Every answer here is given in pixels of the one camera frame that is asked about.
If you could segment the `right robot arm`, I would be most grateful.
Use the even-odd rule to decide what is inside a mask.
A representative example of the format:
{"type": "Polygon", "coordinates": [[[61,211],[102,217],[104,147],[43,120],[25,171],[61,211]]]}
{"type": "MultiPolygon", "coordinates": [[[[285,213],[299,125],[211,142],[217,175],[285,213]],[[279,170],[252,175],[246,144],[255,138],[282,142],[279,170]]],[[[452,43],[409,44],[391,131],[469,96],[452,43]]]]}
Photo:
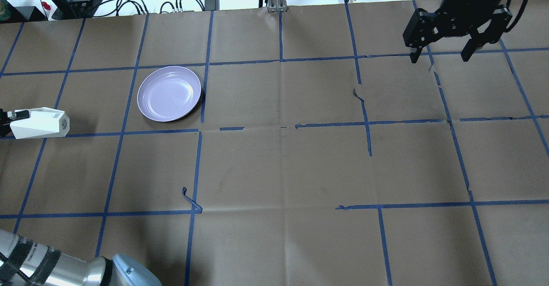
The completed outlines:
{"type": "Polygon", "coordinates": [[[516,16],[509,9],[512,0],[441,0],[434,12],[417,8],[403,32],[410,61],[417,63],[423,49],[441,38],[470,36],[461,51],[462,60],[467,62],[478,49],[495,44],[502,34],[510,32],[528,1],[522,1],[516,16]]]}

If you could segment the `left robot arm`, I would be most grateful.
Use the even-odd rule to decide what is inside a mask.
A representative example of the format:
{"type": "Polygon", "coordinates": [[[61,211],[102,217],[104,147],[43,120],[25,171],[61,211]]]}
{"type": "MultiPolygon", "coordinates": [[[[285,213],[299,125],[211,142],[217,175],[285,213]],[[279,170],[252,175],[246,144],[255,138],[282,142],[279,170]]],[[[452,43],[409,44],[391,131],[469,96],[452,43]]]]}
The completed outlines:
{"type": "MultiPolygon", "coordinates": [[[[16,139],[65,137],[70,118],[53,108],[1,111],[1,136],[16,139]]],[[[90,261],[69,256],[27,237],[0,232],[3,286],[159,286],[145,266],[123,253],[90,261]]]]}

